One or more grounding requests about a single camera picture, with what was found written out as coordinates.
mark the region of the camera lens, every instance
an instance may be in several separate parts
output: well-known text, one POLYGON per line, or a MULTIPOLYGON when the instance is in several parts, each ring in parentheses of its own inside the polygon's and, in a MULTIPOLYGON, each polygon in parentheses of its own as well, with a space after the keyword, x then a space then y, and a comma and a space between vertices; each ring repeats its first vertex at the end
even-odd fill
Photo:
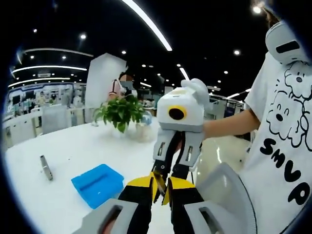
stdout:
POLYGON ((169 110, 169 116, 174 120, 181 120, 184 118, 184 113, 180 109, 173 108, 169 110))

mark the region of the green leaves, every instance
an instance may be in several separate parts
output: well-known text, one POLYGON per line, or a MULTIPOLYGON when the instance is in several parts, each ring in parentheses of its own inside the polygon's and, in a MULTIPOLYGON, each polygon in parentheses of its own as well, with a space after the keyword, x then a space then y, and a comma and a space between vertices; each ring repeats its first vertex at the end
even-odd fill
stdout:
POLYGON ((103 103, 94 111, 95 120, 102 118, 107 124, 112 123, 115 128, 124 133, 130 121, 140 122, 144 109, 138 99, 132 95, 126 98, 115 98, 106 105, 103 103))

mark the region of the cartoon dog print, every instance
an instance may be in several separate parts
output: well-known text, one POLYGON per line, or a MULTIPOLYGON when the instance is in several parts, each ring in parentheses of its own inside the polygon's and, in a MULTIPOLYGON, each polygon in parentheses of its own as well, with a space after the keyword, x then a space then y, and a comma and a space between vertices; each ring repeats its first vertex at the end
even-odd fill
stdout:
POLYGON ((297 61, 285 72, 285 84, 292 89, 290 98, 312 99, 312 67, 297 61))
POLYGON ((281 140, 289 139, 294 148, 301 145, 305 131, 301 126, 302 103, 284 91, 276 94, 267 116, 269 131, 281 140))

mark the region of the blue plastic tray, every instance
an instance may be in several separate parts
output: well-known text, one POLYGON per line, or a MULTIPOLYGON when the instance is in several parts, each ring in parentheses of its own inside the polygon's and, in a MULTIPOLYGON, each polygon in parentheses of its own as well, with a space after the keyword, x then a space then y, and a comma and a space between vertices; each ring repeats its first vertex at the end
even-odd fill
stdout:
POLYGON ((122 182, 123 176, 106 164, 101 164, 72 179, 74 187, 92 209, 121 193, 122 182))

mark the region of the white t-shirt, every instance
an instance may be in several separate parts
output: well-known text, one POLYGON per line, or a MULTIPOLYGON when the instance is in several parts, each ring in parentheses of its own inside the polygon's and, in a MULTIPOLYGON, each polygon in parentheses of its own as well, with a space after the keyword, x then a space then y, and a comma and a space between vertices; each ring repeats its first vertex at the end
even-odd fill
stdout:
POLYGON ((246 98, 261 125, 240 177, 258 234, 279 234, 312 187, 312 66, 281 65, 267 53, 246 98))

